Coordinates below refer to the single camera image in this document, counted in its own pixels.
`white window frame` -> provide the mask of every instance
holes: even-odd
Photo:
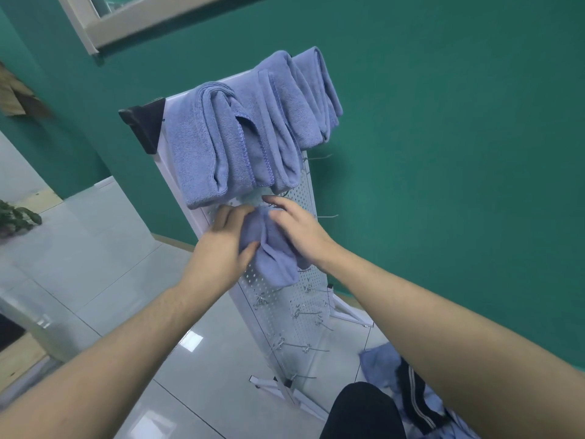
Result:
[[[100,17],[91,0],[59,0],[90,54],[122,38],[217,0],[133,0]]]

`hand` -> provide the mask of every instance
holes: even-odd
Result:
[[[295,248],[321,271],[325,270],[328,256],[340,246],[321,227],[317,219],[296,202],[278,195],[264,195],[266,203],[282,209],[270,211],[270,218],[289,236]]]
[[[260,244],[252,242],[238,254],[244,217],[252,211],[250,205],[219,207],[213,225],[197,242],[178,287],[219,297],[235,285]]]

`black pants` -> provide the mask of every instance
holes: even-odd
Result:
[[[344,388],[329,413],[321,439],[406,439],[391,397],[367,382]]]

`green wall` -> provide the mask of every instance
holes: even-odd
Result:
[[[51,119],[6,117],[0,130],[61,198],[67,198],[110,175],[80,128],[67,120],[68,105],[55,109],[62,93],[42,69],[0,9],[0,61],[55,112]]]
[[[585,366],[585,0],[263,0],[110,49],[0,5],[149,228],[191,242],[116,111],[318,45],[345,109],[315,154],[347,248]]]

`finger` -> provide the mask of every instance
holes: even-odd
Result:
[[[213,230],[217,231],[225,226],[225,222],[228,220],[228,215],[233,209],[233,206],[221,205],[218,211],[215,213]]]
[[[290,200],[279,195],[263,195],[262,200],[266,203],[271,203],[278,206],[279,208],[286,209],[295,219],[299,220],[305,210],[295,201]]]
[[[244,217],[254,211],[252,205],[236,206],[232,212],[229,213],[228,221],[225,224],[225,229],[233,231],[235,234],[240,234],[242,225],[244,224]]]
[[[268,215],[280,228],[284,229],[289,238],[295,227],[299,225],[292,215],[281,209],[272,209]]]
[[[240,255],[238,256],[240,270],[244,272],[248,265],[250,265],[250,262],[252,261],[254,254],[256,254],[256,250],[258,249],[259,246],[260,246],[259,242],[250,242],[250,244],[245,247],[244,251],[240,253]]]

